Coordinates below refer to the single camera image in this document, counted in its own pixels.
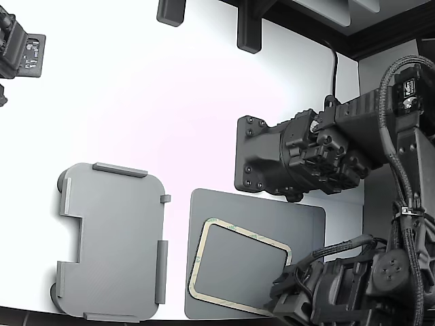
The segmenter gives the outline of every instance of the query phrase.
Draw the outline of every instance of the label sticker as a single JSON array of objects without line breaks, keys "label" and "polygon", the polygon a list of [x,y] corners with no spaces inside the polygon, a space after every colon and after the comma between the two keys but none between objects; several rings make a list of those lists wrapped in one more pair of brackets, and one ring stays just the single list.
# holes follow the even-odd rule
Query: label sticker
[{"label": "label sticker", "polygon": [[410,79],[403,85],[404,97],[408,97],[415,94],[415,79]]}]

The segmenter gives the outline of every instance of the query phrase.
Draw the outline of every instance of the gray plastic tray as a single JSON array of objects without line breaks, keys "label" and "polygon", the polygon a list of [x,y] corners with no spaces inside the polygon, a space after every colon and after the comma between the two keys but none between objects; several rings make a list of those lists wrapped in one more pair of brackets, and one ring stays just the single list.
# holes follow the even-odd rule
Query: gray plastic tray
[{"label": "gray plastic tray", "polygon": [[[260,318],[259,314],[194,299],[188,285],[203,226],[219,219],[291,248],[292,261],[324,245],[322,208],[207,189],[192,193],[186,277],[186,316],[190,319]],[[218,225],[209,227],[195,289],[229,302],[262,309],[272,282],[286,263],[286,252]]]},{"label": "gray plastic tray", "polygon": [[54,304],[96,321],[139,322],[164,303],[162,183],[146,171],[76,164],[58,180],[60,214],[80,218],[78,262],[58,261]]}]

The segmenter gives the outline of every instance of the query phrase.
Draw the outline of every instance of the rectangular gray panel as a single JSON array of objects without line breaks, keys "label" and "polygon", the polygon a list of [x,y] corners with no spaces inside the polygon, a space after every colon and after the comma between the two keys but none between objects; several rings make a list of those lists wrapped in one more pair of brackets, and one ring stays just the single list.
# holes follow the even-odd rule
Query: rectangular gray panel
[{"label": "rectangular gray panel", "polygon": [[[186,315],[190,319],[260,318],[252,314],[194,299],[188,283],[206,220],[221,219],[261,236],[282,242],[292,250],[292,261],[324,245],[322,208],[251,196],[197,189],[190,208]],[[272,282],[281,274],[285,251],[225,230],[209,229],[195,289],[213,297],[255,308],[269,301]]]}]

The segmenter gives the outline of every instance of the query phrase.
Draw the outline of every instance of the bolt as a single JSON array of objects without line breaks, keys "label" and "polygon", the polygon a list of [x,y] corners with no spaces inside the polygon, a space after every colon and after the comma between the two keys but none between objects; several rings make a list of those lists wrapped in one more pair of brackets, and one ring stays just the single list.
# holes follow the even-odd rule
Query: bolt
[{"label": "bolt", "polygon": [[324,145],[331,144],[331,142],[332,142],[332,138],[331,138],[331,136],[328,136],[328,137],[326,137],[326,139],[324,140]]}]

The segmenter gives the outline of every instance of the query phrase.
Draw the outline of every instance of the black cable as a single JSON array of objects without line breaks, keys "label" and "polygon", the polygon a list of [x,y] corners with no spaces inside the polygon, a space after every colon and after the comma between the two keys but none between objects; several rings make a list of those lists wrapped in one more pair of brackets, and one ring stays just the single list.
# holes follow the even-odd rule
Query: black cable
[{"label": "black cable", "polygon": [[354,248],[358,248],[360,246],[369,245],[373,243],[373,237],[369,234],[362,234],[352,240],[345,241],[342,243],[334,244],[332,246],[324,247],[318,250],[314,250],[309,255],[307,255],[304,259],[301,259],[297,265],[301,270],[306,270],[310,264],[318,260],[319,258],[323,258],[329,255],[333,255],[335,253],[342,253],[343,251],[348,251]]},{"label": "black cable", "polygon": [[411,272],[413,275],[414,285],[414,326],[421,326],[423,322],[424,313],[424,296],[423,296],[423,279],[421,277],[420,265],[415,252],[415,245],[413,239],[413,231],[410,228],[402,230],[403,240],[406,252],[409,256],[409,263],[411,265]]},{"label": "black cable", "polygon": [[400,184],[399,177],[397,176],[396,171],[394,169],[391,169],[391,171],[393,172],[394,183],[396,184],[396,189],[397,189],[399,200],[402,203],[402,206],[400,206],[398,208],[399,211],[400,211],[400,209],[402,207],[406,206],[406,200],[405,200],[405,196],[404,196],[404,191],[402,189],[402,185]]},{"label": "black cable", "polygon": [[297,268],[295,271],[295,280],[296,284],[298,285],[299,289],[305,293],[308,297],[308,300],[310,300],[311,304],[313,304],[313,292],[301,281],[299,272],[302,272],[300,268]]},{"label": "black cable", "polygon": [[391,234],[390,234],[390,240],[391,244],[387,250],[392,249],[401,249],[403,248],[402,245],[402,232],[400,230],[400,223],[397,218],[397,213],[400,212],[402,207],[404,206],[403,202],[400,200],[394,200],[393,201],[393,219],[391,223]]},{"label": "black cable", "polygon": [[323,42],[331,49],[332,54],[334,55],[334,71],[332,73],[332,95],[335,97],[336,85],[337,85],[337,69],[338,69],[338,54],[337,51],[332,47],[331,43],[326,41]]}]

